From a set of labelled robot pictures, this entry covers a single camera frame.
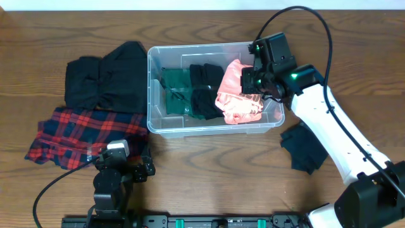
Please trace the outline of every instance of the clear plastic bin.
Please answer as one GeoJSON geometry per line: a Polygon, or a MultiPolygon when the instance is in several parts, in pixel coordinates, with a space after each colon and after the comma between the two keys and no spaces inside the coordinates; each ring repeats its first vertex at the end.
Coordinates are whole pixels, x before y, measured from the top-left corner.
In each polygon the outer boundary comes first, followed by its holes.
{"type": "Polygon", "coordinates": [[[251,42],[186,46],[156,46],[147,53],[147,128],[163,137],[201,136],[233,133],[265,133],[284,123],[282,104],[264,102],[261,120],[230,125],[223,118],[199,120],[188,115],[167,115],[165,90],[160,85],[162,68],[189,68],[191,64],[210,63],[223,71],[235,59],[253,65],[253,55],[247,45],[251,42]]]}

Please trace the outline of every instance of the pink garment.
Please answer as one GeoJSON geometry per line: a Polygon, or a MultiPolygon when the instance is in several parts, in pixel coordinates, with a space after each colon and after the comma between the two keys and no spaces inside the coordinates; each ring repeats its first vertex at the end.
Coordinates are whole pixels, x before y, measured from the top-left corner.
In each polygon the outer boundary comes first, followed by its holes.
{"type": "Polygon", "coordinates": [[[233,60],[223,76],[215,105],[223,111],[227,124],[239,124],[261,119],[263,102],[260,94],[242,94],[242,68],[252,67],[233,60]]]}

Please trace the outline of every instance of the folded clothes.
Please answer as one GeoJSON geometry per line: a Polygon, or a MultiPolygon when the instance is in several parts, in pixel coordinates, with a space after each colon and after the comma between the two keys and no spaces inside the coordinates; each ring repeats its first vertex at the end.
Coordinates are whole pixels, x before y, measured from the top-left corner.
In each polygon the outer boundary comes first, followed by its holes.
{"type": "Polygon", "coordinates": [[[51,160],[63,169],[73,169],[119,139],[128,141],[131,158],[142,153],[148,133],[143,114],[56,108],[50,120],[38,123],[25,159],[38,164],[51,160]]]}
{"type": "Polygon", "coordinates": [[[261,119],[263,102],[259,94],[242,94],[240,77],[244,67],[239,60],[229,64],[223,77],[215,105],[223,111],[227,124],[239,124],[261,119]]]}
{"type": "Polygon", "coordinates": [[[215,98],[223,78],[220,66],[190,65],[189,69],[162,69],[160,84],[166,91],[167,114],[198,119],[223,117],[215,98]]]}
{"type": "Polygon", "coordinates": [[[160,84],[166,91],[167,114],[187,114],[191,117],[203,119],[202,115],[195,115],[192,111],[191,95],[193,92],[188,69],[163,69],[160,84]]]}
{"type": "Polygon", "coordinates": [[[65,79],[68,108],[101,108],[127,113],[147,111],[147,56],[129,41],[104,58],[84,56],[68,63],[65,79]]]}
{"type": "Polygon", "coordinates": [[[293,169],[311,175],[315,169],[321,167],[328,156],[321,142],[303,121],[281,133],[281,137],[281,147],[291,154],[293,169]]]}
{"type": "Polygon", "coordinates": [[[194,88],[191,95],[192,111],[202,115],[206,120],[223,117],[222,111],[216,107],[215,98],[223,79],[223,69],[211,64],[190,65],[190,79],[194,88]]]}

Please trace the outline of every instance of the plaid shirt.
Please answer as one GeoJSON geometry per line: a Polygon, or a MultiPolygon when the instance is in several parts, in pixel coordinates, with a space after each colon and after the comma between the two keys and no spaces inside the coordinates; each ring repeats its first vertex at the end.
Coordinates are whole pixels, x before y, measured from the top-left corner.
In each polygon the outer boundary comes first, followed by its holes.
{"type": "Polygon", "coordinates": [[[51,160],[63,169],[73,169],[119,139],[128,141],[133,158],[142,153],[148,133],[143,114],[56,108],[50,120],[38,123],[25,159],[38,164],[51,160]]]}

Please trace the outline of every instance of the wood grain surface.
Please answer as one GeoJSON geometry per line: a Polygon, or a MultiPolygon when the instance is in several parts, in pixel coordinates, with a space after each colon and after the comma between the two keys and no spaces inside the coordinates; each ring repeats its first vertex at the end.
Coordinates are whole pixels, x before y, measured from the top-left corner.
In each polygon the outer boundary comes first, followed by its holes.
{"type": "MultiPolygon", "coordinates": [[[[125,41],[157,45],[251,41],[274,11],[0,12],[0,227],[34,227],[38,193],[65,171],[23,159],[37,122],[63,105],[66,63],[104,56],[125,41]]],[[[321,11],[333,37],[330,87],[351,120],[392,161],[405,158],[405,11],[321,11]]],[[[277,18],[298,64],[324,72],[327,39],[302,11],[277,18]]],[[[156,176],[136,185],[143,210],[180,214],[267,214],[334,202],[345,189],[327,159],[313,175],[290,169],[280,147],[285,123],[266,134],[166,140],[151,135],[156,176]]],[[[94,168],[62,179],[39,201],[44,227],[94,204],[94,168]]],[[[405,220],[390,227],[404,227],[405,220]]]]}

